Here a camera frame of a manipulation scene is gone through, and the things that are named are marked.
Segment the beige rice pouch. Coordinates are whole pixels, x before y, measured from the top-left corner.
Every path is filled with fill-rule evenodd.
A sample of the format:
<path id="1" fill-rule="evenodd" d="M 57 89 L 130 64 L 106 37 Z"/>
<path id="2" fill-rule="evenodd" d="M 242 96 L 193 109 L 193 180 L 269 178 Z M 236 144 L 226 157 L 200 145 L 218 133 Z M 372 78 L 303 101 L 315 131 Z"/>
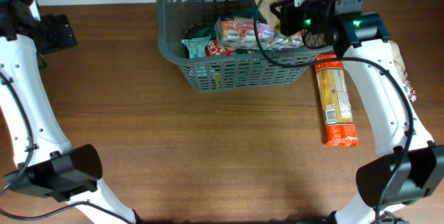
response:
<path id="1" fill-rule="evenodd" d="M 400 53 L 400 48 L 396 42 L 393 40 L 389 41 L 389 44 L 391 45 L 392 50 L 392 56 L 394 65 L 397 69 L 398 76 L 400 77 L 400 80 L 402 82 L 403 88 L 411 102 L 414 102 L 416 100 L 416 91 L 414 87 L 411 85 L 410 81 L 408 80 L 408 73 L 405 67 L 404 60 L 402 59 L 402 55 Z"/>

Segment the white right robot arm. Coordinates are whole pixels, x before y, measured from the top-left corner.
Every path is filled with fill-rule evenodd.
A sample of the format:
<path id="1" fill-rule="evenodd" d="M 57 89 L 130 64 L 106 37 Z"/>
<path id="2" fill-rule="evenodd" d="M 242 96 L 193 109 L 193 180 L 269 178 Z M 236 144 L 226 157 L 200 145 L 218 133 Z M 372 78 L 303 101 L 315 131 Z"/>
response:
<path id="1" fill-rule="evenodd" d="M 443 147 L 418 119 L 392 56 L 390 36 L 364 0 L 281 0 L 281 32 L 320 33 L 350 74 L 372 127 L 377 159 L 357 170 L 357 194 L 329 223 L 394 223 L 394 212 L 431 196 L 443 179 Z"/>

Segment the green Nescafe coffee bag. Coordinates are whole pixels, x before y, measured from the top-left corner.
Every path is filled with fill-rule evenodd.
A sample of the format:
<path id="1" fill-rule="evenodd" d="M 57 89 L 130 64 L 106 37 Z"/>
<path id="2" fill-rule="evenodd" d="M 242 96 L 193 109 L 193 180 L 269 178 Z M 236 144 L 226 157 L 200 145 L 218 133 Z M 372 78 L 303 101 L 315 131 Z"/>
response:
<path id="1" fill-rule="evenodd" d="M 255 11 L 255 8 L 250 7 L 245 10 L 241 10 L 241 11 L 235 12 L 231 15 L 222 16 L 222 17 L 242 17 L 242 18 L 246 18 L 246 19 L 253 19 L 254 11 Z M 217 40 L 216 40 L 216 33 L 214 30 L 214 25 L 203 27 L 197 31 L 189 31 L 188 37 L 185 40 L 190 40 L 190 39 L 197 38 L 197 37 L 210 37 L 211 40 L 205 48 L 206 57 L 212 57 L 212 56 L 216 56 L 216 55 L 232 55 L 235 53 L 243 53 L 244 51 L 246 51 L 246 52 L 251 51 L 251 50 L 242 50 L 242 49 L 233 50 L 233 49 L 229 49 L 229 48 L 220 47 Z"/>

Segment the mint green wipes packet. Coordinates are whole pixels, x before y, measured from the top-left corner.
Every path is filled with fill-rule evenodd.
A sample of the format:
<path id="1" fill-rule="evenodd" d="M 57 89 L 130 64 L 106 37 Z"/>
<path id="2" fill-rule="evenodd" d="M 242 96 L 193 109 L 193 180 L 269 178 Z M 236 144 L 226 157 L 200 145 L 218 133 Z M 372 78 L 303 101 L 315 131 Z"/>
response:
<path id="1" fill-rule="evenodd" d="M 189 52 L 189 59 L 195 59 L 195 58 L 204 58 L 206 57 L 205 48 L 210 42 L 210 37 L 197 37 L 190 40 L 181 40 L 181 42 L 185 45 Z M 189 69 L 189 75 L 191 75 L 191 66 L 189 65 L 187 67 Z M 206 68 L 205 67 L 197 67 L 195 68 L 195 71 L 197 73 L 198 77 L 204 77 L 207 76 Z"/>

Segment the Kleenex tissue multipack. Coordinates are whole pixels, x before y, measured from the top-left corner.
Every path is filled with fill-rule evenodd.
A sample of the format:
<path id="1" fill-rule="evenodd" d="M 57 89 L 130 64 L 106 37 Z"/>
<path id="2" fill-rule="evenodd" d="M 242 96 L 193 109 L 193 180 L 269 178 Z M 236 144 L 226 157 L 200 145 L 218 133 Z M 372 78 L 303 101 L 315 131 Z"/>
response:
<path id="1" fill-rule="evenodd" d="M 216 40 L 220 47 L 229 49 L 258 49 L 256 36 L 265 51 L 294 49 L 303 46 L 302 36 L 296 33 L 290 37 L 275 33 L 268 24 L 257 22 L 255 34 L 253 19 L 242 17 L 221 17 L 214 25 Z"/>

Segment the red spaghetti pasta packet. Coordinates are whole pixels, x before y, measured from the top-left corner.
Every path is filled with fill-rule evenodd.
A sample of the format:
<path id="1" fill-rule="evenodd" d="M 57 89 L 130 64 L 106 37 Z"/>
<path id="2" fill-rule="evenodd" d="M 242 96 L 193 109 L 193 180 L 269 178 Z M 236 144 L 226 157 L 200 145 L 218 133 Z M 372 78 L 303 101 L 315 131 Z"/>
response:
<path id="1" fill-rule="evenodd" d="M 321 108 L 325 123 L 326 146 L 356 147 L 357 131 L 345 82 L 345 69 L 340 61 L 314 65 Z"/>

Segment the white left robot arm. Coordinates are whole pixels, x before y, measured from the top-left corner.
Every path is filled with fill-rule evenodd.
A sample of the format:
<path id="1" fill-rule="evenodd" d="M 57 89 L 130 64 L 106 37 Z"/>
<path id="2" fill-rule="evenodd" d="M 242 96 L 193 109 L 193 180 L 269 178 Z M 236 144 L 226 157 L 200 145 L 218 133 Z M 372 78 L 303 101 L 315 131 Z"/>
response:
<path id="1" fill-rule="evenodd" d="M 72 147 L 42 84 L 44 56 L 76 44 L 65 15 L 40 15 L 36 0 L 1 0 L 1 112 L 16 166 L 5 190 L 52 198 L 94 223 L 139 223 L 105 183 L 95 147 Z"/>

